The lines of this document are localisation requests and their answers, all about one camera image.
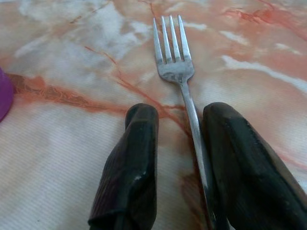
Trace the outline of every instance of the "table surface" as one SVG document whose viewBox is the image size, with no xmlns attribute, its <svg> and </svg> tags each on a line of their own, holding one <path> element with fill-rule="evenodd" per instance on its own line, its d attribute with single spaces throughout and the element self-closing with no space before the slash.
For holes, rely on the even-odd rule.
<svg viewBox="0 0 307 230">
<path fill-rule="evenodd" d="M 156 107 L 153 230 L 200 229 L 191 134 L 154 59 L 153 17 L 181 14 L 197 109 L 233 106 L 307 191 L 304 0 L 0 0 L 0 66 L 15 86 L 0 123 L 0 229 L 83 230 L 136 103 Z"/>
</svg>

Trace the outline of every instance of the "fork handle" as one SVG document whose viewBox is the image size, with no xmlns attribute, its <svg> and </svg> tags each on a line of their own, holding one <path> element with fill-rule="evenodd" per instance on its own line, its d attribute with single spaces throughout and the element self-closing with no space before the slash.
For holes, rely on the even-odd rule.
<svg viewBox="0 0 307 230">
<path fill-rule="evenodd" d="M 208 227 L 212 230 L 229 229 L 222 208 L 220 208 L 210 158 L 202 138 L 201 127 L 193 99 L 189 92 L 188 83 L 186 81 L 180 83 L 179 85 L 188 112 L 189 123 L 192 131 L 197 164 L 201 177 L 202 191 L 204 193 L 204 199 L 207 206 L 206 212 L 208 213 L 209 218 Z"/>
</svg>

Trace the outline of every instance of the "purple cup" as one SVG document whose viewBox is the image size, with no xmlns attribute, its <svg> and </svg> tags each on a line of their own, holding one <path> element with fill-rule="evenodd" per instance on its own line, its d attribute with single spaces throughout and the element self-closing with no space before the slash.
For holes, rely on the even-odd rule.
<svg viewBox="0 0 307 230">
<path fill-rule="evenodd" d="M 13 85 L 0 68 L 0 122 L 8 113 L 13 102 Z"/>
</svg>

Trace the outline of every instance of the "fork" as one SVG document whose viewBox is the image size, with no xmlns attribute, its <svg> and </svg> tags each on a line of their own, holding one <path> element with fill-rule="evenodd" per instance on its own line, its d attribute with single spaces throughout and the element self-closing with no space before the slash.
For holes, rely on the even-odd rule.
<svg viewBox="0 0 307 230">
<path fill-rule="evenodd" d="M 214 179 L 213 179 L 211 164 L 209 161 L 209 156 L 206 151 L 203 138 L 201 136 L 201 128 L 198 121 L 195 105 L 190 95 L 188 87 L 188 80 L 193 77 L 195 71 L 189 51 L 186 33 L 184 30 L 181 16 L 179 15 L 178 23 L 179 23 L 182 53 L 183 53 L 183 58 L 182 58 L 179 51 L 173 18 L 170 15 L 169 22 L 170 22 L 174 58 L 175 58 L 175 60 L 173 61 L 168 42 L 166 25 L 163 16 L 161 17 L 161 21 L 162 21 L 163 41 L 165 48 L 165 61 L 161 51 L 155 18 L 153 19 L 154 48 L 155 48 L 155 57 L 156 57 L 158 73 L 162 79 L 177 84 L 181 89 L 182 96 L 186 105 L 186 110 L 188 112 L 197 163 L 200 171 L 202 190 L 206 202 L 206 208 L 207 208 L 206 211 L 208 213 L 208 219 L 209 219 L 207 221 L 207 225 L 209 229 L 215 230 L 217 229 L 216 228 L 217 216 L 214 213 L 215 208 L 213 207 L 214 202 L 216 202 L 214 200 L 215 199 L 214 188 L 213 188 Z"/>
</svg>

